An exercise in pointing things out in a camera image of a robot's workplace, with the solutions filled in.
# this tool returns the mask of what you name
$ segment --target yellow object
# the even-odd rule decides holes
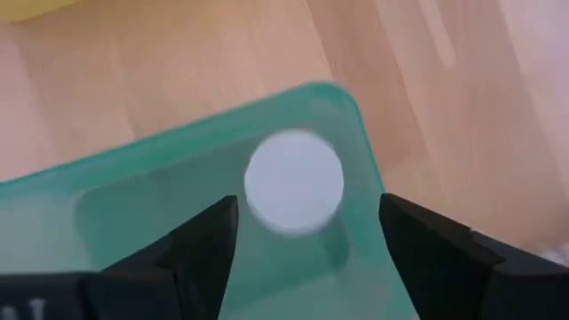
[[[79,0],[0,0],[0,17],[8,21],[22,21],[40,14],[74,4]]]

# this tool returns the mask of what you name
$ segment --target wooden floor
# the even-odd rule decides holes
[[[0,180],[333,80],[389,191],[558,248],[567,16],[564,0],[85,0],[0,27]]]

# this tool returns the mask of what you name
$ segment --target white pill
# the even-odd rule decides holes
[[[244,176],[251,212],[268,229],[305,236],[326,226],[341,202],[344,177],[333,147],[313,132],[285,130],[255,150]]]

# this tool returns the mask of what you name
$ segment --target light wood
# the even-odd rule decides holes
[[[388,191],[569,242],[563,0],[99,0],[0,28],[0,178],[309,80],[356,97]]]

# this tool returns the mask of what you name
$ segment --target glass cutting board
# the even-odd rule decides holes
[[[309,236],[264,228],[244,171],[271,133],[299,128],[341,160],[338,213]],[[384,192],[357,104],[306,84],[133,144],[0,185],[0,273],[101,270],[225,195],[239,199],[220,319],[413,319],[378,219]]]

